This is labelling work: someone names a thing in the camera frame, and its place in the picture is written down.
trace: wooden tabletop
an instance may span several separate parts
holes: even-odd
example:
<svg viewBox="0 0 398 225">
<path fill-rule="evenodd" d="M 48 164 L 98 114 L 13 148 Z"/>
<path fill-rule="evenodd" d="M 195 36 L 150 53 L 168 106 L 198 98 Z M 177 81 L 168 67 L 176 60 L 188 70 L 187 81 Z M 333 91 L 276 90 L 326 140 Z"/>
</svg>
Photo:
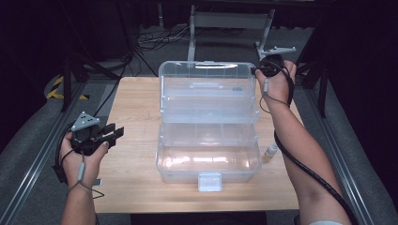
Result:
<svg viewBox="0 0 398 225">
<path fill-rule="evenodd" d="M 257 85 L 256 95 L 260 91 Z M 294 102 L 291 105 L 299 118 Z M 263 167 L 247 183 L 222 184 L 221 192 L 199 192 L 197 184 L 167 184 L 155 164 L 158 148 L 160 85 L 158 78 L 123 78 L 108 123 L 125 128 L 123 137 L 101 162 L 95 200 L 97 213 L 222 212 L 298 209 L 296 193 L 280 151 L 264 153 L 273 140 L 271 117 L 260 112 L 255 130 Z"/>
</svg>

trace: wrist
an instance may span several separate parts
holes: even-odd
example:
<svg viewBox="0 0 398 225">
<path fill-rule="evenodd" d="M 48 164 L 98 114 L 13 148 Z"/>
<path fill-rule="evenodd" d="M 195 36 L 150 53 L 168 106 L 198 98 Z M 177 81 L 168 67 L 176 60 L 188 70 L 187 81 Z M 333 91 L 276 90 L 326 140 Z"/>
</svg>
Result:
<svg viewBox="0 0 398 225">
<path fill-rule="evenodd" d="M 289 108 L 289 105 L 287 104 L 287 100 L 285 100 L 286 97 L 274 97 L 270 96 L 268 93 L 264 94 L 264 101 L 267 103 L 269 107 L 272 107 L 274 105 L 285 105 L 287 108 Z"/>
<path fill-rule="evenodd" d="M 268 105 L 268 108 L 269 108 L 269 111 L 271 112 L 271 114 L 273 114 L 274 112 L 277 113 L 277 112 L 282 112 L 282 111 L 290 111 L 287 103 L 276 101 L 273 99 L 267 99 L 266 103 Z"/>
<path fill-rule="evenodd" d="M 75 183 L 73 185 L 69 185 L 69 194 L 77 194 L 77 195 L 92 195 L 92 190 L 90 187 L 82 184 L 82 183 Z"/>
</svg>

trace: human arm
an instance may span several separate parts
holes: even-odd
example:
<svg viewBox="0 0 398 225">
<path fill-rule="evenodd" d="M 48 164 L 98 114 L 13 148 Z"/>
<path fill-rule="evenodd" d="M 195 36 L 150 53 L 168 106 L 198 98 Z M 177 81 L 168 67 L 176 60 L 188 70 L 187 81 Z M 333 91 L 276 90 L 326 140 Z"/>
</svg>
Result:
<svg viewBox="0 0 398 225">
<path fill-rule="evenodd" d="M 68 133 L 61 145 L 61 157 L 65 156 L 72 147 L 70 144 L 71 133 Z M 61 224 L 96 224 L 93 187 L 100 173 L 100 162 L 108 151 L 108 143 L 104 142 L 90 157 L 83 157 L 71 151 L 62 162 L 68 179 L 69 193 Z M 84 173 L 81 184 L 78 183 L 78 173 L 84 162 Z"/>
<path fill-rule="evenodd" d="M 284 66 L 294 81 L 296 66 L 288 61 L 284 63 Z M 266 77 L 260 70 L 256 70 L 256 77 L 261 90 L 263 90 Z M 281 72 L 268 79 L 268 92 L 264 95 L 264 100 L 268 105 L 279 140 L 293 157 L 318 173 L 341 194 L 325 152 L 290 111 L 287 104 L 280 102 L 287 102 L 288 91 L 286 78 Z M 298 195 L 301 224 L 310 224 L 320 220 L 350 224 L 343 207 L 321 185 L 289 158 L 283 156 L 283 159 L 289 178 Z"/>
</svg>

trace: clear plastic container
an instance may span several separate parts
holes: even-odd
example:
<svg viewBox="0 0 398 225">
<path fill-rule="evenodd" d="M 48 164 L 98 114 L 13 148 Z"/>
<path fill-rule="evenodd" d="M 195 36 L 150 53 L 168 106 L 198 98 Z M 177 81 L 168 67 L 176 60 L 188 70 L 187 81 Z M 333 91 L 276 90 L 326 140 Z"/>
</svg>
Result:
<svg viewBox="0 0 398 225">
<path fill-rule="evenodd" d="M 165 62 L 160 66 L 164 123 L 255 123 L 253 64 Z"/>
<path fill-rule="evenodd" d="M 253 64 L 165 62 L 156 165 L 163 181 L 220 191 L 247 182 L 262 166 L 254 124 Z"/>
<path fill-rule="evenodd" d="M 253 124 L 161 124 L 156 163 L 168 183 L 214 172 L 223 182 L 247 182 L 262 165 Z"/>
</svg>

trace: forearm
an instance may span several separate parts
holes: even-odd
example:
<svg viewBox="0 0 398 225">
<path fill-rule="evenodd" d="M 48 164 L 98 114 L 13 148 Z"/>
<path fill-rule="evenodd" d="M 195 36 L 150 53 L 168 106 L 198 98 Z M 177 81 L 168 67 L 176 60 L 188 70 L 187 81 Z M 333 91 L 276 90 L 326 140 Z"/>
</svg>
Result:
<svg viewBox="0 0 398 225">
<path fill-rule="evenodd" d="M 341 193 L 325 152 L 297 117 L 287 106 L 280 103 L 271 105 L 269 109 L 276 133 L 285 149 Z M 348 224 L 348 218 L 341 205 L 289 158 L 285 156 L 283 158 L 298 195 L 301 222 L 307 224 L 316 220 L 329 219 Z"/>
<path fill-rule="evenodd" d="M 69 192 L 61 224 L 96 224 L 96 212 L 91 190 L 78 185 Z"/>
</svg>

